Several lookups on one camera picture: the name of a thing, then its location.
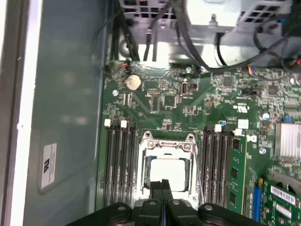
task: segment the blue connector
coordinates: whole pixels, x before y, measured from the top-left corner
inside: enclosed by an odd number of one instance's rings
[[[253,188],[253,206],[252,219],[260,222],[260,204],[261,204],[261,189],[259,187]]]
[[[284,118],[282,118],[282,122],[284,122],[284,123],[292,123],[293,122],[293,117],[287,115]]]

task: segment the ram slot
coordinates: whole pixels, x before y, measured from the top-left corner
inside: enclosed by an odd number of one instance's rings
[[[110,204],[109,196],[111,190],[111,161],[112,161],[112,141],[114,139],[114,129],[110,126],[107,129],[107,146],[106,146],[106,161],[104,172],[104,196],[103,203],[105,206]]]
[[[204,199],[205,202],[208,202],[209,200],[209,187],[208,187],[208,160],[210,159],[211,155],[211,141],[212,141],[212,135],[209,132],[204,132],[203,136],[203,151],[202,151],[202,182],[203,182],[203,193],[204,193]]]
[[[216,140],[218,139],[217,136],[212,136],[212,142],[211,142],[211,154],[210,154],[210,160],[209,160],[209,200],[210,203],[215,203],[216,200],[216,194],[215,194],[215,184],[216,181],[214,181],[214,172],[215,172],[215,159],[216,159]]]
[[[126,170],[127,170],[127,128],[122,129],[122,142],[121,142],[121,153],[120,153],[120,175],[119,175],[119,198],[118,202],[124,202],[126,197]]]
[[[115,137],[113,140],[113,159],[112,159],[112,188],[111,188],[111,204],[116,202],[116,196],[118,192],[118,174],[119,174],[119,147],[120,147],[120,136],[121,136],[121,131],[120,131],[120,126],[116,126],[114,128],[115,131]]]
[[[222,147],[223,147],[223,136],[219,136],[219,140],[218,140],[218,146],[217,149],[219,150],[219,156],[217,159],[218,162],[218,166],[217,166],[217,175],[216,175],[216,179],[218,181],[218,199],[216,200],[218,205],[222,206],[223,205],[223,184],[222,184],[222,178],[223,178],[223,166],[222,166],[222,162],[223,162],[223,151],[222,151]]]
[[[228,200],[228,191],[229,191],[229,180],[230,180],[230,175],[229,175],[229,168],[230,168],[230,151],[232,149],[232,141],[233,141],[233,137],[232,136],[226,136],[226,143],[225,143],[225,154],[226,154],[226,158],[225,158],[225,162],[226,162],[226,166],[225,166],[225,205],[224,207],[227,207],[227,200]]]
[[[214,136],[215,140],[214,140],[214,159],[213,159],[213,164],[212,164],[212,170],[213,170],[213,177],[212,177],[212,182],[214,183],[214,187],[213,187],[213,201],[214,203],[219,203],[220,197],[219,197],[219,193],[220,193],[220,183],[219,183],[219,177],[220,177],[220,148],[219,148],[219,144],[220,144],[220,136]]]
[[[127,150],[127,195],[126,203],[130,204],[132,200],[133,191],[133,177],[134,177],[134,157],[135,157],[135,125],[129,128],[128,150]]]

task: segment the blue slot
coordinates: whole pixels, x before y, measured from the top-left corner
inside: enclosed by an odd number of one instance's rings
[[[261,204],[261,189],[258,187],[253,188],[253,206],[252,206],[252,219],[260,222],[260,204]]]

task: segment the capacitor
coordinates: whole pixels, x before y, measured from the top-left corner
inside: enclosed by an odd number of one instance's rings
[[[282,118],[282,122],[291,123],[291,122],[293,122],[293,117],[286,115],[285,117]]]
[[[225,126],[225,125],[227,125],[227,122],[226,122],[226,121],[223,121],[223,120],[220,120],[220,121],[219,121],[219,124],[220,124],[221,126]]]
[[[262,121],[269,121],[269,113],[267,112],[262,112],[260,115],[259,115],[259,119],[262,120]]]
[[[293,166],[293,164],[291,162],[283,162],[282,166],[287,167],[287,168],[291,168]]]

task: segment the barcode label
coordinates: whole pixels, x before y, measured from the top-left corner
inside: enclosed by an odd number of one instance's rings
[[[288,211],[287,209],[283,208],[282,206],[276,204],[276,209],[282,213],[284,216],[288,217],[288,218],[292,218],[292,213],[290,211]]]
[[[271,193],[278,196],[279,198],[289,202],[290,204],[292,204],[294,206],[296,205],[295,197],[293,197],[292,195],[290,195],[286,192],[283,192],[283,191],[279,190],[276,187],[271,186]]]

